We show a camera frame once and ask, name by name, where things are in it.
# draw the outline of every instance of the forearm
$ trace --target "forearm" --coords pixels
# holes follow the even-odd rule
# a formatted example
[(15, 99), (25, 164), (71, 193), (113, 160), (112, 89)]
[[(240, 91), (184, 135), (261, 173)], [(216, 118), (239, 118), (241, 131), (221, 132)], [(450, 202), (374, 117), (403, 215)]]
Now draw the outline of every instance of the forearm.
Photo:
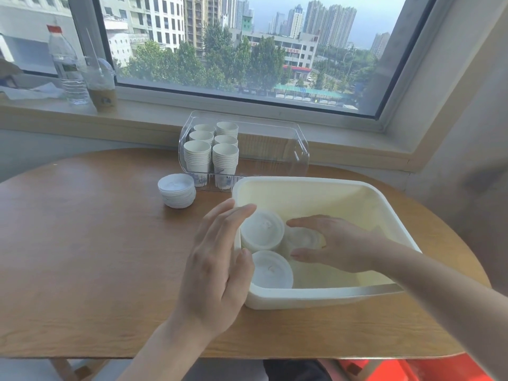
[(119, 381), (180, 381), (206, 348), (196, 332), (175, 329), (171, 320), (151, 335)]
[(376, 271), (414, 297), (492, 378), (506, 379), (507, 297), (397, 243), (378, 256)]

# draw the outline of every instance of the window glass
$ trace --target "window glass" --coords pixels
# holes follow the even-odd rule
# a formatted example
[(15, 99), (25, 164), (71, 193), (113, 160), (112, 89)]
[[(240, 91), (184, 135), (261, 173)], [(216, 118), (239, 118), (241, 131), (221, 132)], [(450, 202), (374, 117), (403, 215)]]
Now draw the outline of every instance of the window glass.
[[(162, 13), (168, 13), (167, 1), (160, 1)], [(125, 9), (132, 11), (132, 16), (137, 12), (139, 20), (127, 21), (126, 31), (133, 39), (136, 36), (136, 48), (131, 48), (129, 66), (117, 69), (118, 82), (327, 111), (340, 112), (347, 106), (349, 113), (353, 110), (374, 117), (383, 109), (385, 97), (397, 81), (397, 72), (403, 68), (420, 33), (421, 22), (435, 3), (215, 1), (171, 0), (169, 13), (183, 17), (171, 19), (171, 30), (163, 31), (164, 35), (158, 32), (152, 43), (153, 33), (146, 35), (141, 26), (144, 19), (151, 26), (149, 0), (125, 0), (129, 4)], [(159, 0), (152, 2), (158, 11)], [(118, 10), (114, 5), (107, 6)], [(160, 17), (154, 17), (156, 27), (162, 28)], [(163, 29), (169, 29), (167, 18)], [(171, 46), (172, 51), (166, 51), (165, 46)], [(185, 56), (175, 56), (179, 51)], [(243, 95), (244, 90), (256, 94)], [(277, 98), (281, 94), (302, 99), (281, 101)], [(322, 100), (333, 104), (324, 107)]]
[(56, 75), (47, 25), (59, 25), (76, 54), (83, 56), (67, 0), (0, 0), (0, 57), (24, 71)]

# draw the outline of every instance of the brown beverage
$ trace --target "brown beverage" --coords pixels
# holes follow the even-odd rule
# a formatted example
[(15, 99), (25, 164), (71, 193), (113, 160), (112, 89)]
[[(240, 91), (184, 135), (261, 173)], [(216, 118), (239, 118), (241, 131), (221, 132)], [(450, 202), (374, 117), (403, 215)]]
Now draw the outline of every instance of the brown beverage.
[(98, 112), (115, 112), (118, 105), (116, 90), (114, 89), (90, 89), (88, 94)]

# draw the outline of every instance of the blue sky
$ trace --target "blue sky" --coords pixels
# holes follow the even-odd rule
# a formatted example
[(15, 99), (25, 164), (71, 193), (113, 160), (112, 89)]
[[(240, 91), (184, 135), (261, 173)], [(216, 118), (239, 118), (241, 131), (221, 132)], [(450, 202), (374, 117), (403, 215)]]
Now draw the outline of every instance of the blue sky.
[[(289, 9), (298, 4), (304, 11), (312, 0), (249, 0), (254, 9), (256, 31), (266, 31), (276, 12), (288, 15)], [(405, 0), (320, 0), (323, 5), (353, 6), (358, 12), (351, 29), (350, 41), (363, 48), (370, 48), (376, 33), (391, 32)]]

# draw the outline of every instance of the person's left hand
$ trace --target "person's left hand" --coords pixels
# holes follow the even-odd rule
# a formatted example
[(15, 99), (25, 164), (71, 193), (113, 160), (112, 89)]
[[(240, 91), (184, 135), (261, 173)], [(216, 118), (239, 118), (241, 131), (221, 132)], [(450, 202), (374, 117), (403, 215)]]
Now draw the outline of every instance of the person's left hand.
[(231, 198), (201, 222), (170, 317), (171, 329), (184, 329), (207, 345), (235, 321), (254, 273), (252, 255), (243, 249), (230, 268), (235, 235), (256, 205), (233, 208)]

